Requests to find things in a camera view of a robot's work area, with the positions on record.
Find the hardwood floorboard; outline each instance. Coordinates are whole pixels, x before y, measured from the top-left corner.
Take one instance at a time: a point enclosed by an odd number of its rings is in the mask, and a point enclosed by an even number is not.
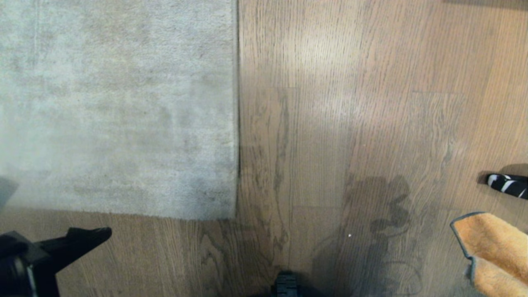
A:
[[[240,0],[236,219],[5,208],[0,231],[113,228],[63,296],[250,296],[281,270],[327,296],[479,296],[449,223],[528,231],[528,202],[477,182],[528,175],[525,3]]]

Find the black plastic part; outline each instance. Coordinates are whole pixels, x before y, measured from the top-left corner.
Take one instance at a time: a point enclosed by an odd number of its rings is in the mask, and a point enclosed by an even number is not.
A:
[[[272,297],[303,297],[297,285],[297,278],[291,272],[281,272],[271,287]]]
[[[17,232],[0,236],[0,296],[59,297],[55,274],[104,243],[110,228],[70,228],[64,237],[32,243]]]

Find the orange cloth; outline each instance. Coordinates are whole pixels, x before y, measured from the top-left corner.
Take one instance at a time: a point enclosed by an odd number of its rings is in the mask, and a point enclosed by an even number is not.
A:
[[[455,219],[451,228],[472,261],[472,285],[488,297],[528,297],[528,236],[485,212]]]

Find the wood grain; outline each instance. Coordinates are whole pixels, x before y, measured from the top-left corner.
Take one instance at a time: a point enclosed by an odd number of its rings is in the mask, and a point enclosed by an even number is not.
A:
[[[32,240],[110,226],[64,296],[249,296],[291,269],[328,296],[478,296],[449,222],[528,208],[523,1],[241,0],[237,218],[4,209]]]

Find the gray rug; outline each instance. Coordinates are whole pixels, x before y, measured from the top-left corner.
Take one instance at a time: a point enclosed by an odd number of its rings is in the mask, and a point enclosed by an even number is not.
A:
[[[4,1],[8,205],[235,214],[235,0]]]

